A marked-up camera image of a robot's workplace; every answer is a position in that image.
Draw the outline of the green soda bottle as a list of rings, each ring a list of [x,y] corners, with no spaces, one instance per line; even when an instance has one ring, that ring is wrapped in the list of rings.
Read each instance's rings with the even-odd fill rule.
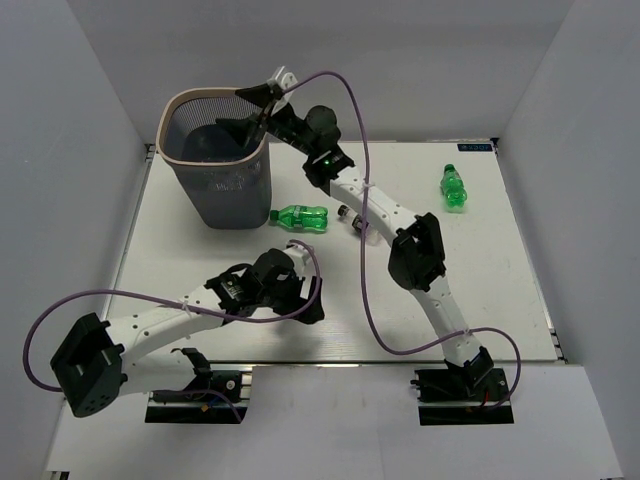
[[[290,205],[271,210],[269,221],[290,231],[324,233],[328,227],[328,209],[323,206]]]
[[[467,191],[459,172],[453,164],[446,164],[440,180],[440,191],[448,211],[461,213],[467,201]]]

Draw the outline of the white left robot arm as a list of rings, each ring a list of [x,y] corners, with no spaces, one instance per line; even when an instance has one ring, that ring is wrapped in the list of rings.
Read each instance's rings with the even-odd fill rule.
[[[144,313],[116,320],[81,317],[50,362],[74,416],[91,416],[132,389],[131,368],[181,338],[233,321],[252,323],[260,308],[270,309],[275,322],[322,320],[321,275],[305,276],[307,265],[316,262],[306,245],[291,242],[252,264],[228,268],[179,300],[154,297],[154,308]]]

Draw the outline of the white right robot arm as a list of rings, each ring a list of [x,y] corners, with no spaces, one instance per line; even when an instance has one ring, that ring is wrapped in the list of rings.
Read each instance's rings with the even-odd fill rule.
[[[300,118],[273,81],[233,93],[256,110],[242,119],[221,119],[219,125],[241,146],[270,134],[306,155],[303,171],[309,182],[357,211],[388,243],[389,274],[416,299],[441,340],[453,390],[466,399],[477,397],[488,385],[493,360],[470,332],[449,287],[438,219],[406,209],[366,180],[339,145],[332,109],[318,105]]]

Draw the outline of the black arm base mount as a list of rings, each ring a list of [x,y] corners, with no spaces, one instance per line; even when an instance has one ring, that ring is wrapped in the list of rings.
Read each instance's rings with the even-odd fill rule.
[[[189,382],[184,386],[153,391],[148,400],[147,424],[234,425],[244,419],[251,372],[216,368],[195,348],[173,349],[187,361]]]

